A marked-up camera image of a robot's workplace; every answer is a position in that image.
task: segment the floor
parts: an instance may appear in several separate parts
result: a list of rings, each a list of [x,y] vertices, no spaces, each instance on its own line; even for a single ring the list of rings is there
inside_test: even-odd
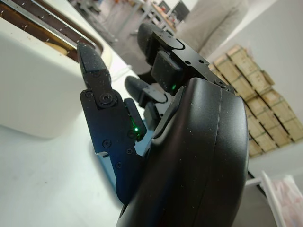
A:
[[[99,22],[96,23],[91,16],[79,9],[75,0],[71,0],[71,3],[109,43],[111,41],[110,37],[98,23],[102,23],[108,28],[109,32],[115,34],[117,28],[119,28],[132,9],[129,3],[125,1],[120,1],[119,4],[116,4],[113,0],[104,0],[100,6],[102,11],[98,15]],[[110,43],[112,48],[127,64],[132,66],[134,72],[137,74],[144,73],[150,68],[145,62],[145,56],[137,44],[136,36],[130,35],[130,32],[137,29],[135,23],[141,14],[142,11],[139,10],[124,30],[116,36],[118,42]],[[233,227],[255,226],[276,227],[276,224],[266,197],[256,187],[252,187],[244,190],[242,202]]]
[[[137,29],[135,24],[143,13],[141,10],[132,17],[119,35],[115,36],[118,42],[111,42],[113,39],[111,39],[107,32],[104,31],[98,24],[102,23],[107,27],[110,33],[116,34],[117,29],[132,10],[132,7],[128,2],[121,0],[119,4],[116,4],[113,0],[103,0],[100,6],[102,11],[99,13],[99,15],[97,15],[99,18],[97,23],[90,15],[79,9],[79,5],[75,0],[72,0],[71,3],[91,23],[91,25],[101,34],[101,36],[107,40],[107,42],[120,55],[120,57],[127,64],[132,66],[135,73],[144,73],[150,69],[150,66],[145,62],[144,54],[141,52],[137,44],[137,36],[130,35],[130,32]]]

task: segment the toaster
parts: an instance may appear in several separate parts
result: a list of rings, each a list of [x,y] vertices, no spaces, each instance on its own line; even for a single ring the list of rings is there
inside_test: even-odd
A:
[[[0,0],[0,125],[54,138],[82,108],[77,43],[110,66],[111,48],[65,0]]]

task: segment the desk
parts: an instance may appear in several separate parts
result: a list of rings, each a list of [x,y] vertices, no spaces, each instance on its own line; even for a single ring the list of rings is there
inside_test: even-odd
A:
[[[175,34],[177,32],[175,26],[173,23],[167,19],[167,14],[163,12],[163,10],[157,6],[156,4],[152,3],[147,10],[143,13],[143,15],[140,17],[139,21],[136,24],[136,27],[139,28],[140,24],[144,21],[144,19],[147,17],[147,15],[153,11],[158,17],[161,18],[162,22],[165,24],[167,29],[172,33]]]

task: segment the white wall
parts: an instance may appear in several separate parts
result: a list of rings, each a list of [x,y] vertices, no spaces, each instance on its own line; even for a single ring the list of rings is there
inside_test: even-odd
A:
[[[218,48],[209,61],[234,44],[251,49],[255,61],[275,81],[274,89],[303,122],[303,1],[278,0],[235,37]],[[303,191],[303,142],[250,160],[250,171],[270,176],[293,174]]]

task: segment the robotic hand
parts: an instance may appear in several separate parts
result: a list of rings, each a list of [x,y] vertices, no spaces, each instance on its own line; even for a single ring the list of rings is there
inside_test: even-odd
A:
[[[93,49],[78,45],[88,87],[80,99],[96,154],[109,156],[124,204],[117,227],[230,227],[248,165],[244,104],[208,62],[181,40],[142,24],[138,44],[165,92],[128,77],[154,135],[143,156],[134,143],[146,128],[132,99],[111,88]]]

